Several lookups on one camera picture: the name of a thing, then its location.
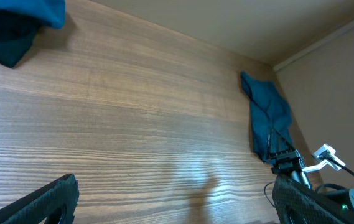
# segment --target blue cloth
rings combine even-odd
[[[268,130],[274,128],[290,143],[290,106],[272,82],[259,81],[241,72],[243,90],[250,98],[250,119],[254,152],[264,162],[268,158]]]
[[[64,0],[0,0],[0,64],[14,67],[44,25],[60,29]]]

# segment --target brown wooden surface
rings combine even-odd
[[[86,0],[67,12],[0,65],[0,208],[74,173],[75,223],[277,221],[238,80],[269,66]]]

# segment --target gray wall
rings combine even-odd
[[[94,0],[275,65],[354,16],[354,0]]]
[[[277,73],[311,151],[329,143],[354,170],[354,29]],[[354,187],[344,171],[321,171],[324,182]]]

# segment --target silver metal part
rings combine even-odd
[[[339,164],[341,164],[342,166],[345,166],[345,163],[343,161],[341,161],[337,156],[335,156],[336,154],[336,150],[334,148],[332,148],[331,146],[329,146],[328,144],[324,144],[321,148],[319,148],[316,152],[313,153],[312,157],[314,159],[316,159],[319,163],[317,165],[314,166],[310,166],[310,167],[305,167],[303,168],[303,172],[309,173],[309,172],[313,172],[313,171],[319,171],[321,168],[325,167],[326,165],[330,165],[331,167],[333,167],[333,169],[335,169],[336,171],[339,171],[341,168],[339,166],[336,166],[334,163],[328,161],[327,159],[325,159],[323,157],[323,153],[324,152],[328,152],[329,155],[335,160],[337,161]]]

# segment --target dark blue fabric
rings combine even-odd
[[[241,72],[243,90],[250,98],[250,119],[254,152],[264,162],[268,156],[268,129],[278,130],[290,143],[290,106],[272,82],[259,81]]]
[[[64,22],[64,0],[0,0],[0,63],[14,67],[40,26],[60,29]]]

